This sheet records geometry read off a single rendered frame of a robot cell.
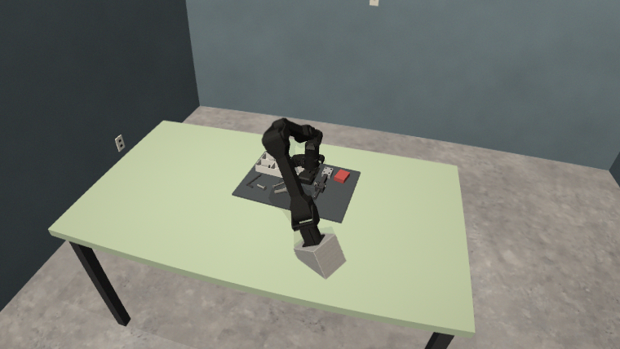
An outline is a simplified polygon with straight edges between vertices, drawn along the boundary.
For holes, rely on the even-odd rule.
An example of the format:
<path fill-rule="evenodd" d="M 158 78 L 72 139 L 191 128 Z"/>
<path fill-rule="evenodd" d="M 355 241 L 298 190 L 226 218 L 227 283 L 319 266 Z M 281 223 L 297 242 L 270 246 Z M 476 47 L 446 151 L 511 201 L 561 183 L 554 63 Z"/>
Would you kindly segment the white block with screws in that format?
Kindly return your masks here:
<path fill-rule="evenodd" d="M 324 174 L 328 174 L 327 179 L 330 179 L 332 174 L 334 172 L 333 168 L 329 168 L 329 167 L 325 167 L 324 170 L 321 173 L 321 177 L 323 177 Z"/>

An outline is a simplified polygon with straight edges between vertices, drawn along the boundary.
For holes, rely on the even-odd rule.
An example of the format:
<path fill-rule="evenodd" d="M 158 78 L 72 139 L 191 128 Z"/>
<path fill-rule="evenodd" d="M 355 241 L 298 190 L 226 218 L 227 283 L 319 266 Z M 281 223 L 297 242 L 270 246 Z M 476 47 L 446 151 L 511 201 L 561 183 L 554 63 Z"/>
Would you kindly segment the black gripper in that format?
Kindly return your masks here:
<path fill-rule="evenodd" d="M 320 157 L 320 158 L 319 158 Z M 318 157 L 306 157 L 304 155 L 303 160 L 305 160 L 305 171 L 302 171 L 299 173 L 298 177 L 299 177 L 299 181 L 300 183 L 304 183 L 307 185 L 312 185 L 315 177 L 317 176 L 320 168 L 318 167 L 321 164 L 323 164 L 325 157 L 321 154 L 319 154 Z"/>

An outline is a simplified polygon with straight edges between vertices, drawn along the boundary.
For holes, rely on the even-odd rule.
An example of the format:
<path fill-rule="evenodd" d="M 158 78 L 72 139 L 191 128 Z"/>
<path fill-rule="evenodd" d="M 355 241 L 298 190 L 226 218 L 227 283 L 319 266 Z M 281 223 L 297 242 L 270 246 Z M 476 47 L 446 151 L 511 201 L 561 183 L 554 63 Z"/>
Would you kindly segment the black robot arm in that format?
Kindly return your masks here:
<path fill-rule="evenodd" d="M 287 118 L 281 118 L 272 123 L 264 132 L 262 138 L 262 144 L 267 153 L 275 158 L 290 194 L 291 227 L 294 232 L 300 230 L 304 240 L 303 247 L 319 245 L 325 236 L 325 234 L 320 234 L 317 227 L 320 222 L 317 207 L 312 196 L 304 193 L 295 170 L 295 167 L 298 166 L 305 168 L 304 155 L 311 158 L 319 156 L 319 147 L 323 134 L 320 130 L 314 130 L 315 128 L 313 128 L 310 125 L 300 126 L 292 121 L 288 121 Z M 296 154 L 290 158 L 290 136 L 293 136 L 294 140 L 300 144 L 307 141 L 305 143 L 305 154 Z M 306 147 L 311 150 L 306 150 Z M 311 221 L 297 223 L 309 219 Z M 307 225 L 304 226 L 305 224 Z M 301 227 L 298 228 L 298 226 Z"/>

